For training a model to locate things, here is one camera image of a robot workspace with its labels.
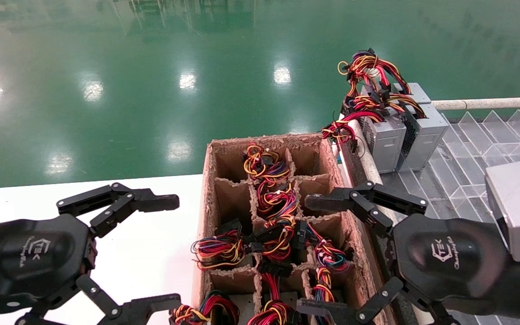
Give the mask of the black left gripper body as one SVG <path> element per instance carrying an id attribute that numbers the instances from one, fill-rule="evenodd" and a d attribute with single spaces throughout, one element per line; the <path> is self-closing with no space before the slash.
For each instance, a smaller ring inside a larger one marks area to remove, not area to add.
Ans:
<path id="1" fill-rule="evenodd" d="M 96 255 L 88 226 L 68 214 L 0 223 L 0 314 L 61 307 L 80 292 L 76 280 Z"/>

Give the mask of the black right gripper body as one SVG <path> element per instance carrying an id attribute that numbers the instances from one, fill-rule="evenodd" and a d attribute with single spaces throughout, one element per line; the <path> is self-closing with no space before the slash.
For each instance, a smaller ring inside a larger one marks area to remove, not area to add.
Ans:
<path id="1" fill-rule="evenodd" d="M 492 292 L 510 255 L 497 226 L 413 214 L 393 230 L 396 268 L 425 304 L 493 312 Z"/>

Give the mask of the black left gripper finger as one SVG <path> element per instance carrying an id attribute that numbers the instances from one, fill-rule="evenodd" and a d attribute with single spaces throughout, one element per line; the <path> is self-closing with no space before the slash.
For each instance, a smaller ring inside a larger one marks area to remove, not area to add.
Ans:
<path id="1" fill-rule="evenodd" d="M 104 209 L 90 222 L 89 230 L 96 238 L 103 238 L 118 224 L 139 211 L 151 213 L 176 210 L 180 206 L 176 194 L 156 195 L 151 189 L 130 189 L 121 183 L 101 186 L 56 203 L 60 214 L 78 217 L 101 208 Z"/>
<path id="2" fill-rule="evenodd" d="M 178 293 L 139 298 L 117 305 L 88 275 L 81 275 L 76 286 L 105 314 L 99 325 L 146 325 L 153 313 L 173 310 L 181 305 Z"/>

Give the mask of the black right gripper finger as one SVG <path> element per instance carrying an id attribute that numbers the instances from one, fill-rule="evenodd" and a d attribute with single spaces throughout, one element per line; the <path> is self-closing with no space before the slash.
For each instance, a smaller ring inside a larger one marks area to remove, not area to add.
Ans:
<path id="1" fill-rule="evenodd" d="M 334 325 L 375 325 L 374 319 L 396 298 L 404 288 L 404 283 L 392 277 L 361 308 L 354 309 L 346 304 L 316 300 L 297 300 L 299 313 L 320 316 Z"/>
<path id="2" fill-rule="evenodd" d="M 372 181 L 354 188 L 335 187 L 330 194 L 310 194 L 305 198 L 305 206 L 317 211 L 349 211 L 382 238 L 394 237 L 395 224 L 381 212 L 381 206 L 406 215 L 411 222 L 427 219 L 425 199 Z"/>

